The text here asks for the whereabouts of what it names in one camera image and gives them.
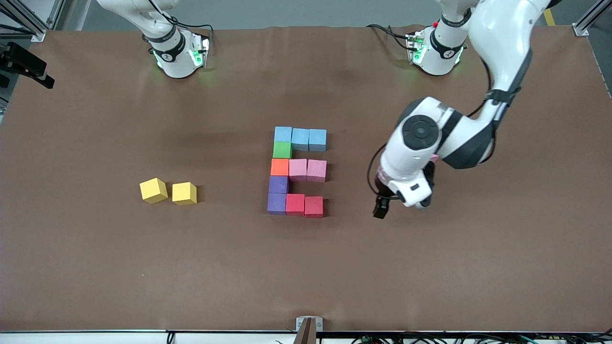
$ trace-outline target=brown table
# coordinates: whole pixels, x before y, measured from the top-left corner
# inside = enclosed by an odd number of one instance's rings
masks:
[[[427,211],[371,216],[372,153],[408,102],[475,108],[468,49],[444,77],[370,29],[219,31],[172,80],[139,32],[49,32],[0,126],[0,329],[601,331],[612,323],[612,103],[589,42],[536,28],[495,156],[439,164]],[[322,220],[266,215],[275,125],[329,131]],[[201,203],[138,184],[191,181]]]

